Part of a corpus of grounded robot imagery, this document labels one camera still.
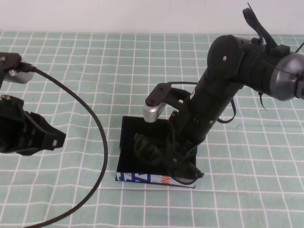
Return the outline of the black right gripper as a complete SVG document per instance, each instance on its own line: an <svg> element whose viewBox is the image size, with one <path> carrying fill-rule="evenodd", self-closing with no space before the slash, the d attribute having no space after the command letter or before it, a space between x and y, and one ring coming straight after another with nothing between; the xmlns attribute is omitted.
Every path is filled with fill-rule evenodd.
<svg viewBox="0 0 304 228"><path fill-rule="evenodd" d="M226 99L208 93L191 95L189 92L179 99L183 103L173 121L174 129L171 129L167 138L165 164L168 171L174 169L175 179L201 179L205 173L196 166L198 145L176 158L176 138L180 144L198 144L203 141L225 110Z"/></svg>

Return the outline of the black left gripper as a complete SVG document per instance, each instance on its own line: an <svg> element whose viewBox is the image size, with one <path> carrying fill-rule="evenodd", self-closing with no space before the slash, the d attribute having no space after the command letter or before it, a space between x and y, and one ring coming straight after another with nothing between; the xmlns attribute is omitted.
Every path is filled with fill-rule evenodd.
<svg viewBox="0 0 304 228"><path fill-rule="evenodd" d="M43 150L63 147L66 134L51 126L43 116L23 109L22 99L0 96L0 152L31 156ZM30 120L31 148L25 146L27 122Z"/></svg>

